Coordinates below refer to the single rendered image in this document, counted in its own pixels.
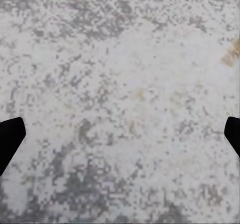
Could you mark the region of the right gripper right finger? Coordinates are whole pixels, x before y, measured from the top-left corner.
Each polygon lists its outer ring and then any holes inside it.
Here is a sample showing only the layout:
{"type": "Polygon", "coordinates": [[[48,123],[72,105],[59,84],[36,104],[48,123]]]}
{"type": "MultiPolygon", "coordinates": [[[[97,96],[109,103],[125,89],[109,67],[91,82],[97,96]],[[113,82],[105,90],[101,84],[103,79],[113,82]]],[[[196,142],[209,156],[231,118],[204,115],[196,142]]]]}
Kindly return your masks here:
{"type": "Polygon", "coordinates": [[[240,157],[240,119],[232,116],[229,117],[225,125],[224,133],[240,157]]]}

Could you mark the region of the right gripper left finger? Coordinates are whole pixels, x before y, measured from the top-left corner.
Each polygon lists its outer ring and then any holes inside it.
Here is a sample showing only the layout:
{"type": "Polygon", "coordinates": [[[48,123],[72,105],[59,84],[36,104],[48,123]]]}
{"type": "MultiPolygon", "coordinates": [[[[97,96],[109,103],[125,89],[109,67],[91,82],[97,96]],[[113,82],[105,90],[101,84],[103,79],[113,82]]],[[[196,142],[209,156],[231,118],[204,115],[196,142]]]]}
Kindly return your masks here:
{"type": "Polygon", "coordinates": [[[0,122],[0,177],[26,136],[22,117],[0,122]]]}

